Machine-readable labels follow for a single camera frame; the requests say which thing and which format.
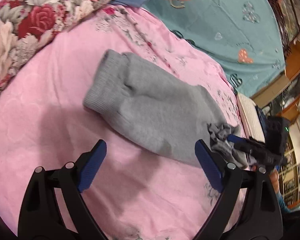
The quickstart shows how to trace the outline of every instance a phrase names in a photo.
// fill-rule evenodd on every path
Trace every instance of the blue sleeve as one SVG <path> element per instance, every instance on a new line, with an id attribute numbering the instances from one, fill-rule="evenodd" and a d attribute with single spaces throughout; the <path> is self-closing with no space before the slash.
<path id="1" fill-rule="evenodd" d="M 279 202 L 279 206 L 281 209 L 281 213 L 285 214 L 285 213 L 291 213 L 291 210 L 287 207 L 286 203 L 283 200 L 283 197 L 280 193 L 280 191 L 278 191 L 278 193 L 276 194 L 278 202 Z"/>

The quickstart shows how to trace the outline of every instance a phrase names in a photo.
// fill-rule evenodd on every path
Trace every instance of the blue gripper pad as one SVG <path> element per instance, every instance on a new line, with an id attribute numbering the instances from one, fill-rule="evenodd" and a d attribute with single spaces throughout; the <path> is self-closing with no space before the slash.
<path id="1" fill-rule="evenodd" d="M 235 135 L 233 135 L 233 134 L 229 134 L 228 137 L 227 137 L 227 140 L 228 140 L 229 142 L 233 142 L 233 143 L 244 142 L 244 138 L 235 136 Z"/>
<path id="2" fill-rule="evenodd" d="M 103 160 L 106 157 L 107 145 L 105 141 L 101 141 L 98 147 L 91 150 L 91 157 L 87 161 L 85 167 L 80 173 L 80 182 L 78 184 L 78 190 L 82 193 L 85 189 L 88 189 L 99 170 Z"/>
<path id="3" fill-rule="evenodd" d="M 194 151 L 211 186 L 221 193 L 223 191 L 222 173 L 214 163 L 209 152 L 205 149 L 200 141 L 195 143 Z"/>

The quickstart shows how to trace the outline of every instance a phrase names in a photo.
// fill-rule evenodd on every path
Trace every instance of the wooden cabinet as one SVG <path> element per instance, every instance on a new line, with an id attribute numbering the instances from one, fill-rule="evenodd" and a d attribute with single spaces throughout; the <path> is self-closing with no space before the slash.
<path id="1" fill-rule="evenodd" d="M 293 124 L 300 115 L 300 42 L 291 46 L 285 74 L 252 97 L 267 116 L 283 116 Z"/>

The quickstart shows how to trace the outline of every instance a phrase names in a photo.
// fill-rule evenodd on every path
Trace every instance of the ribbed cuff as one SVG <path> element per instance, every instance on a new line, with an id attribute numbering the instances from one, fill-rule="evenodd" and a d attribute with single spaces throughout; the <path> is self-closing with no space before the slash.
<path id="1" fill-rule="evenodd" d="M 122 84 L 119 77 L 122 65 L 125 65 L 122 55 L 113 50 L 106 51 L 95 74 L 92 87 L 83 100 L 84 106 L 100 114 L 114 110 L 112 108 Z"/>

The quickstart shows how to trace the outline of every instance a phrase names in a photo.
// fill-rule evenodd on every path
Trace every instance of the person's arm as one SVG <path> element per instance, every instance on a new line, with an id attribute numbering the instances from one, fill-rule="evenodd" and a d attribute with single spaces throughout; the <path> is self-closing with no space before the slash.
<path id="1" fill-rule="evenodd" d="M 278 191 L 276 193 L 276 196 L 277 196 L 277 199 L 278 199 L 278 202 L 279 202 L 281 213 L 283 213 L 283 214 L 285 214 L 285 213 L 291 213 L 291 210 L 287 207 L 286 203 L 284 202 L 283 197 L 282 197 L 280 191 Z"/>
<path id="2" fill-rule="evenodd" d="M 278 174 L 277 169 L 274 169 L 270 173 L 269 177 L 270 177 L 272 186 L 274 188 L 274 192 L 277 196 L 281 212 L 282 213 L 291 213 L 290 209 L 287 207 L 286 203 L 284 202 L 283 197 L 282 197 L 282 195 L 280 193 L 280 190 L 279 190 L 279 174 Z"/>

